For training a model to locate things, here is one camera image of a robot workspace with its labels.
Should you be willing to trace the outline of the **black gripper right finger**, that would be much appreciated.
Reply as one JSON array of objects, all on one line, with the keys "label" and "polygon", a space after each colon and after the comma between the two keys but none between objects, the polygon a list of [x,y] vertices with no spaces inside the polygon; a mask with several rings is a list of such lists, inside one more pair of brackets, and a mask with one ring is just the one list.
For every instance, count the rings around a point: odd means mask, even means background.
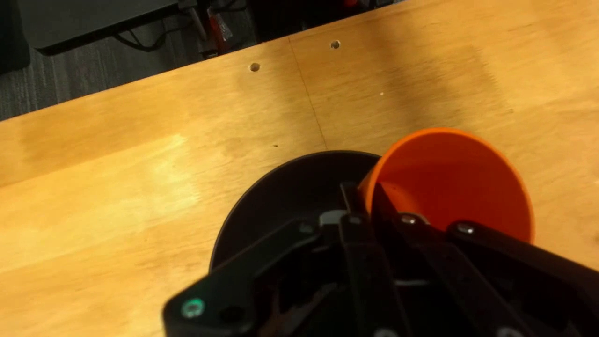
[{"label": "black gripper right finger", "polygon": [[402,275],[445,296],[434,322],[466,337],[599,337],[599,273],[471,221],[437,230],[407,221],[381,187],[372,215]]}]

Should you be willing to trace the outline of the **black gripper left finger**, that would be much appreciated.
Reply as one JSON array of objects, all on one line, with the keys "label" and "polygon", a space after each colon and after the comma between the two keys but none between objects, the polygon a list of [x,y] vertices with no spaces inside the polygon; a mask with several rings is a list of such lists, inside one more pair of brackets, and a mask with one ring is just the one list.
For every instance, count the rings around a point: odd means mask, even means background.
[{"label": "black gripper left finger", "polygon": [[318,221],[286,223],[162,309],[166,337],[411,337],[355,185]]}]

